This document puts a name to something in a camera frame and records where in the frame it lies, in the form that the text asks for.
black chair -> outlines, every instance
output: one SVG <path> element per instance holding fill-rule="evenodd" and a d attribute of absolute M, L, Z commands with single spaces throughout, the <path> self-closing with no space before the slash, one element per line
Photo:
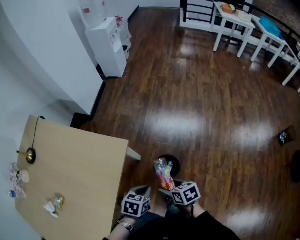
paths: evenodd
<path fill-rule="evenodd" d="M 290 174 L 294 183 L 300 181 L 300 150 L 296 151 L 293 155 Z"/>

black metal railing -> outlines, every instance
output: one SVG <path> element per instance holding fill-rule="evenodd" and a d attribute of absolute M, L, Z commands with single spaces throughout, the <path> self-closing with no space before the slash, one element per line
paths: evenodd
<path fill-rule="evenodd" d="M 211 6 L 206 6 L 206 5 L 199 5 L 199 4 L 195 4 L 195 3 L 188 3 L 188 0 L 180 0 L 180 8 L 183 9 L 183 22 L 186 22 L 187 20 L 193 20 L 193 21 L 200 21 L 200 22 L 206 22 L 206 23 L 210 23 L 212 22 L 212 15 L 214 13 L 215 10 L 215 4 L 214 1 L 215 0 L 201 0 L 201 1 L 206 1 L 206 2 L 211 2 Z M 292 29 L 290 26 L 288 26 L 287 24 L 285 24 L 284 22 L 282 22 L 281 20 L 279 20 L 278 18 L 274 17 L 273 15 L 271 15 L 270 13 L 246 2 L 243 1 L 241 2 L 243 3 L 244 6 L 248 7 L 248 10 L 244 10 L 249 14 L 253 14 L 254 11 L 258 12 L 258 17 L 260 16 L 266 16 L 266 18 L 270 18 L 271 20 L 275 21 L 276 23 L 278 23 L 280 26 L 278 26 L 278 28 L 281 30 L 282 33 L 284 33 L 284 37 L 285 38 L 294 38 L 297 39 L 300 42 L 300 34 L 298 34 L 294 29 Z M 199 7 L 199 8 L 206 8 L 206 9 L 211 9 L 211 13 L 206 13 L 206 12 L 198 12 L 198 11 L 193 11 L 193 10 L 188 10 L 188 6 L 194 6 L 194 7 Z M 188 17 L 187 13 L 195 13 L 195 14 L 199 14 L 199 15 L 206 15 L 206 16 L 210 16 L 210 20 L 205 20 L 205 19 L 199 19 L 199 18 L 192 18 L 192 17 Z M 241 30 L 241 34 L 243 35 L 244 33 L 244 28 L 242 28 Z M 255 29 L 253 31 L 255 32 L 259 32 L 261 33 L 260 30 Z"/>

sleeve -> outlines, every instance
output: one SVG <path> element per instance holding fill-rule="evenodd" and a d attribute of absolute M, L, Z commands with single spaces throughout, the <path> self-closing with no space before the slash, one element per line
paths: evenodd
<path fill-rule="evenodd" d="M 194 220 L 194 230 L 200 231 L 204 239 L 240 240 L 231 229 L 222 225 L 207 211 Z"/>

wooden floor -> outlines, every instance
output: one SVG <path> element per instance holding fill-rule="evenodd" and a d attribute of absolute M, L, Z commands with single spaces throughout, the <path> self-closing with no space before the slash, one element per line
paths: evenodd
<path fill-rule="evenodd" d="M 201 205 L 241 239 L 290 240 L 300 231 L 300 183 L 290 178 L 300 150 L 300 75 L 256 47 L 184 29 L 175 9 L 139 9 L 123 78 L 107 80 L 97 113 L 83 130 L 127 139 L 141 154 L 128 160 L 120 194 L 152 187 L 152 210 L 164 214 L 153 161 L 172 154 L 179 179 L 197 182 Z M 277 134 L 295 126 L 297 140 L 281 147 Z"/>

baseboard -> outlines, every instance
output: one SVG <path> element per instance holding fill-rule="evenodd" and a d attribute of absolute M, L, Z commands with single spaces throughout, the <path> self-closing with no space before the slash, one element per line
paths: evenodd
<path fill-rule="evenodd" d="M 99 105 L 101 97 L 102 97 L 102 94 L 105 91 L 105 88 L 106 88 L 106 83 L 103 82 L 101 87 L 100 87 L 100 90 L 99 90 L 99 92 L 98 92 L 98 94 L 95 98 L 94 105 L 93 105 L 93 108 L 91 110 L 91 114 L 88 115 L 88 114 L 75 113 L 73 115 L 70 127 L 80 129 L 83 124 L 85 124 L 86 122 L 89 122 L 92 119 L 94 119 L 95 114 L 97 112 L 98 105 Z"/>
<path fill-rule="evenodd" d="M 138 9 L 140 8 L 140 5 L 137 6 L 137 8 L 135 8 L 135 10 L 133 11 L 133 13 L 130 15 L 130 17 L 128 18 L 128 23 L 131 21 L 131 19 L 136 15 Z"/>

